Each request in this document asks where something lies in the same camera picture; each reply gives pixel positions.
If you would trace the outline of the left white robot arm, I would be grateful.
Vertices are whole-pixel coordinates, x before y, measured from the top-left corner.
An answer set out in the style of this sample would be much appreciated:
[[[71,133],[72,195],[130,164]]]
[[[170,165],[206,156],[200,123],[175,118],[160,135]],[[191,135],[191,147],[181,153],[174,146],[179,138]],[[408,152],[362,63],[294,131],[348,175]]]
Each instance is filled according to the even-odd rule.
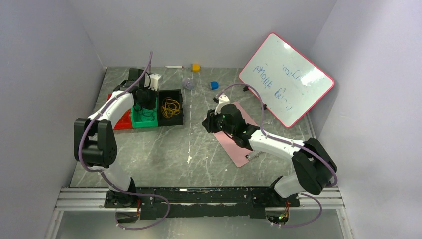
[[[126,80],[116,86],[109,99],[87,118],[74,122],[75,159],[88,172],[100,174],[116,201],[125,207],[136,204],[134,180],[116,162],[118,148],[114,128],[132,107],[156,107],[160,74],[131,68]]]

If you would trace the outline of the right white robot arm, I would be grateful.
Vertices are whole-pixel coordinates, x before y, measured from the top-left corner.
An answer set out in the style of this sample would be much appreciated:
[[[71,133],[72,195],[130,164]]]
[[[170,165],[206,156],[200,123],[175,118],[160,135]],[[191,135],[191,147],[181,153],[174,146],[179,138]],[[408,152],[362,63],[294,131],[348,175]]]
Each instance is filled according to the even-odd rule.
[[[235,104],[223,106],[219,113],[209,109],[202,126],[208,133],[222,132],[238,148],[291,160],[294,171],[278,177],[270,186],[272,190],[268,198],[274,206],[281,206],[289,196],[301,192],[319,195],[329,186],[337,171],[335,163],[317,139],[298,141],[272,135],[246,123]]]

